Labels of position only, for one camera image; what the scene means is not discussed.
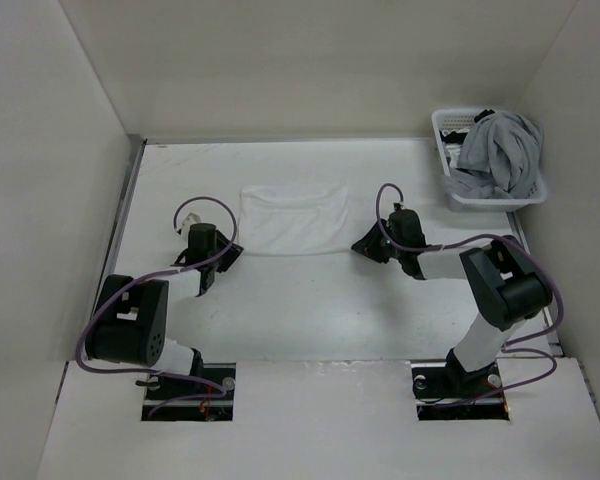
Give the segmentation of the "white tank top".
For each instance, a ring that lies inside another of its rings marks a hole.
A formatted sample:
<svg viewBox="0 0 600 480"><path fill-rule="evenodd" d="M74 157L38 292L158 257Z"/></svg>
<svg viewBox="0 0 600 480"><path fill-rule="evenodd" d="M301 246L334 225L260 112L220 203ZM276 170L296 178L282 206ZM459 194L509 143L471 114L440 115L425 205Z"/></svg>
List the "white tank top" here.
<svg viewBox="0 0 600 480"><path fill-rule="evenodd" d="M246 186L240 192L238 239L261 256L339 253L355 229L345 183Z"/></svg>

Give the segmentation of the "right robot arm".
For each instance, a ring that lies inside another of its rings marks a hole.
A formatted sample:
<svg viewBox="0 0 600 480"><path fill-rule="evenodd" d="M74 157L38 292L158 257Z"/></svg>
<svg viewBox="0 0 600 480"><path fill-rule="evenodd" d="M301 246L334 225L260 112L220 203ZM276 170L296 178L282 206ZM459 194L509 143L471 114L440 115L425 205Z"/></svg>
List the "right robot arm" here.
<svg viewBox="0 0 600 480"><path fill-rule="evenodd" d="M465 336L448 352L442 367L415 368L413 392L419 400L478 397L493 383L496 357L519 325L553 301L540 269L512 236L483 246L447 247L426 242L417 213L397 208L379 219L351 250L379 264L397 261L409 277L463 280L477 315Z"/></svg>

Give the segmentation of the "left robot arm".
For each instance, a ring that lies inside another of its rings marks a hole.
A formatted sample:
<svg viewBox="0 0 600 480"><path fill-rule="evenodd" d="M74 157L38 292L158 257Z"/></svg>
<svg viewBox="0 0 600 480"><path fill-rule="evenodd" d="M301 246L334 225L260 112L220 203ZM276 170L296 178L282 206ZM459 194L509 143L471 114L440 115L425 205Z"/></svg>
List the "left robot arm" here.
<svg viewBox="0 0 600 480"><path fill-rule="evenodd" d="M167 337L169 297L205 295L242 254L236 237L236 232L226 237L213 224L195 223L170 270L139 278L109 275L76 353L120 364L120 373L169 376L182 398L199 395L205 377L201 354Z"/></svg>

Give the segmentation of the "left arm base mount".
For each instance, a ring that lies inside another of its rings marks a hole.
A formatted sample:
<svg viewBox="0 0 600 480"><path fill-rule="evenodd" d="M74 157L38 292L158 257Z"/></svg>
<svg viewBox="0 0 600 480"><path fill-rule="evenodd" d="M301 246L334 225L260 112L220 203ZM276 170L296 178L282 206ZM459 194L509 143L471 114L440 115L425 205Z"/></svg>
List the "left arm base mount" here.
<svg viewBox="0 0 600 480"><path fill-rule="evenodd" d="M148 422L230 422L233 419L237 365L211 363L200 376L219 388L199 382L149 376L135 384L144 390L141 420Z"/></svg>

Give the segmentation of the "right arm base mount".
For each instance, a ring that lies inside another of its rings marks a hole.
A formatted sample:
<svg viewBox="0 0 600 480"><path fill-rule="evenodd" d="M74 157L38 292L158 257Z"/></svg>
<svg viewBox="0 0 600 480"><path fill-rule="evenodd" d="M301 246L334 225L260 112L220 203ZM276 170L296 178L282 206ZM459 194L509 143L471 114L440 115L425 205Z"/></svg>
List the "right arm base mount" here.
<svg viewBox="0 0 600 480"><path fill-rule="evenodd" d="M415 363L411 365L411 373L419 420L509 420L503 393L480 398L502 386L496 363L470 374L459 385L447 375L445 363Z"/></svg>

